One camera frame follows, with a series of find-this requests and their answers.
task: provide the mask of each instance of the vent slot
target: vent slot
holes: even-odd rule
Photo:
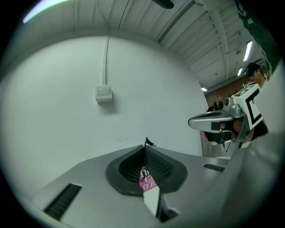
[[[213,165],[210,163],[205,164],[203,167],[207,168],[207,169],[212,169],[214,171],[218,171],[218,172],[223,172],[225,167],[223,166],[217,166],[217,165]]]
[[[49,216],[59,220],[74,200],[81,186],[70,183],[65,189],[53,200],[53,202],[44,210]]]

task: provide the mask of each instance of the robotic arm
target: robotic arm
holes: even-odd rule
[[[188,125],[193,129],[204,131],[209,141],[223,144],[226,151],[240,148],[254,127],[263,120],[254,104],[254,98],[259,92],[258,84],[249,85],[227,98],[223,110],[194,116],[188,120]],[[240,132],[234,131],[232,127],[235,119],[242,121]],[[221,123],[225,123],[224,129],[221,129]]]

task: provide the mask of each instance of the ceiling beam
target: ceiling beam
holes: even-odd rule
[[[221,5],[224,2],[224,0],[217,0],[217,1],[196,0],[196,1],[197,3],[202,4],[206,8],[217,30],[217,33],[218,33],[218,36],[221,42],[221,46],[222,46],[223,56],[224,56],[224,71],[226,74],[226,81],[227,81],[228,74],[229,74],[228,39],[227,39],[227,34],[224,28],[222,17],[218,10],[218,6]]]

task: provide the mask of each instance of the ceiling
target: ceiling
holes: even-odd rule
[[[253,42],[243,62],[246,43],[254,41],[243,27],[233,0],[175,0],[163,9],[151,0],[68,0],[22,24],[11,42],[6,64],[36,43],[59,33],[110,29],[138,33],[179,54],[202,87],[213,91],[239,77],[251,61],[263,63]]]

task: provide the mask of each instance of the fluorescent light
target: fluorescent light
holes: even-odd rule
[[[248,42],[248,44],[246,45],[244,61],[247,61],[247,59],[248,59],[248,55],[249,55],[249,52],[250,52],[251,45],[252,45],[252,41]]]
[[[43,10],[64,1],[68,0],[41,0],[34,8],[32,8],[32,10],[27,14],[27,16],[25,16],[23,22],[26,23],[28,20],[30,20],[32,17],[42,12]]]
[[[241,71],[242,71],[242,68],[239,69],[239,73],[237,73],[237,76],[240,76]]]

